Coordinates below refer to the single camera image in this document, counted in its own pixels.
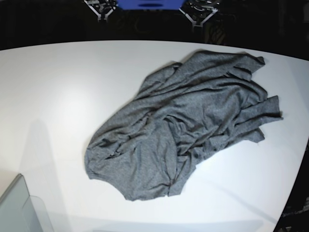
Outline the blue box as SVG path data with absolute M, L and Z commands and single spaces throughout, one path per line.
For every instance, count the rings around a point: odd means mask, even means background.
M 123 10 L 178 10 L 184 0 L 118 0 Z

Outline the grey t-shirt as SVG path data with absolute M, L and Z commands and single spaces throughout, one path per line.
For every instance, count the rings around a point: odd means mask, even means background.
M 282 120 L 277 96 L 252 80 L 263 57 L 195 52 L 147 76 L 136 96 L 93 135 L 84 155 L 90 179 L 126 200 L 181 194 L 196 166 Z

